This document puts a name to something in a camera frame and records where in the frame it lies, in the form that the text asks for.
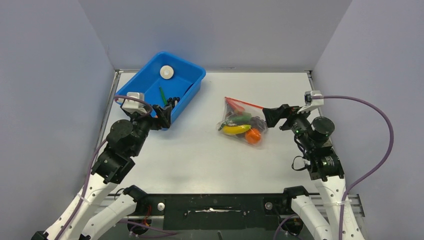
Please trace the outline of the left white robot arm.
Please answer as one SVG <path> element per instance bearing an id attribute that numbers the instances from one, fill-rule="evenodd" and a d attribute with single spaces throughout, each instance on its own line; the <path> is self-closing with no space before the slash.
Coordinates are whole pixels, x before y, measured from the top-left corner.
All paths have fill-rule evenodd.
<path id="1" fill-rule="evenodd" d="M 134 213 L 137 205 L 145 203 L 148 194 L 131 185 L 111 206 L 95 213 L 134 167 L 133 158 L 140 154 L 149 132 L 171 126 L 171 106 L 154 105 L 152 109 L 155 117 L 123 110 L 130 119 L 120 119 L 111 125 L 102 141 L 105 148 L 101 153 L 94 153 L 93 166 L 82 189 L 58 220 L 46 230 L 37 231 L 32 239 L 97 240 L 121 219 Z"/>

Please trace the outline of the orange toy carrot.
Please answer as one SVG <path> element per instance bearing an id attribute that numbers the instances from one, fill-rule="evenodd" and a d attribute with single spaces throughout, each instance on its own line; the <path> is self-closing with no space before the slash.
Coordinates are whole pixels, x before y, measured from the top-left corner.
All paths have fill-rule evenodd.
<path id="1" fill-rule="evenodd" d="M 228 108 L 228 111 L 232 114 L 242 114 L 245 111 L 245 108 L 238 104 L 237 101 L 234 101 L 232 98 L 225 98 L 225 102 Z"/>

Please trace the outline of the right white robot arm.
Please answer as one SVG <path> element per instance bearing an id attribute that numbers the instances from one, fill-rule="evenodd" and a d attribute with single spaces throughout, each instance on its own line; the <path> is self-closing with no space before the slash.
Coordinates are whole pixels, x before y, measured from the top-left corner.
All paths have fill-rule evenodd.
<path id="1" fill-rule="evenodd" d="M 305 169 L 309 173 L 323 201 L 326 216 L 313 204 L 310 194 L 303 186 L 284 189 L 282 209 L 296 214 L 315 240 L 362 240 L 364 236 L 346 192 L 345 173 L 336 155 L 330 136 L 335 124 L 327 117 L 318 116 L 309 121 L 309 112 L 300 112 L 299 106 L 283 104 L 277 108 L 262 110 L 268 128 L 284 119 L 282 131 L 292 131 L 300 145 Z"/>

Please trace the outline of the orange toy tangerine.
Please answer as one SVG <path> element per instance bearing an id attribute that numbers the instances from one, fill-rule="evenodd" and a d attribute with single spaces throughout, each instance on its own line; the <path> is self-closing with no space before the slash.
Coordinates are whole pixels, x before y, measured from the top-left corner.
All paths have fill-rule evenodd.
<path id="1" fill-rule="evenodd" d="M 245 132 L 244 138 L 249 144 L 256 145 L 261 142 L 262 134 L 258 129 L 251 128 Z"/>

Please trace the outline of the dark toy grape bunch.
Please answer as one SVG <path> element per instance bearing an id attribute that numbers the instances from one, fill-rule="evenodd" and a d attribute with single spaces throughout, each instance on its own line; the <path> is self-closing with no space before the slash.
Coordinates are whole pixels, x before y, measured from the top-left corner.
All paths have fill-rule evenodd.
<path id="1" fill-rule="evenodd" d="M 268 129 L 266 121 L 259 116 L 251 117 L 248 124 L 251 125 L 252 129 L 257 129 L 261 133 Z"/>

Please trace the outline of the yellow toy banana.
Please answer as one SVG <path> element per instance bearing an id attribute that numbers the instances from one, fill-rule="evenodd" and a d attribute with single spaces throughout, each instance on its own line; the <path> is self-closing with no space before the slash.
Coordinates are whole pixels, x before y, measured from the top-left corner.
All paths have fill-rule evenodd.
<path id="1" fill-rule="evenodd" d="M 235 125 L 235 126 L 228 126 L 225 125 L 222 127 L 222 132 L 226 135 L 239 135 L 243 134 L 247 131 L 249 131 L 252 128 L 249 124 L 242 124 L 242 125 Z"/>

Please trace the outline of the green toy cucumber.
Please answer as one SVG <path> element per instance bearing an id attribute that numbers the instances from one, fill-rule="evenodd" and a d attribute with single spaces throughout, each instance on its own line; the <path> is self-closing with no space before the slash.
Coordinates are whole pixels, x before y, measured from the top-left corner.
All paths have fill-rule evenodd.
<path id="1" fill-rule="evenodd" d="M 252 115 L 250 113 L 243 113 L 243 114 L 233 114 L 230 115 L 227 119 L 229 121 L 232 121 L 236 124 L 245 124 L 248 123 L 252 118 Z"/>

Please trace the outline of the clear zip top bag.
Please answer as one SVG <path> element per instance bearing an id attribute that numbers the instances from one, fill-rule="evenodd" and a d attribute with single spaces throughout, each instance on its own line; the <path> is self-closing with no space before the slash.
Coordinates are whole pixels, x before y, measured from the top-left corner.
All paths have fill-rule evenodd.
<path id="1" fill-rule="evenodd" d="M 259 146 L 268 131 L 263 107 L 232 97 L 224 98 L 223 118 L 216 130 L 252 146 Z"/>

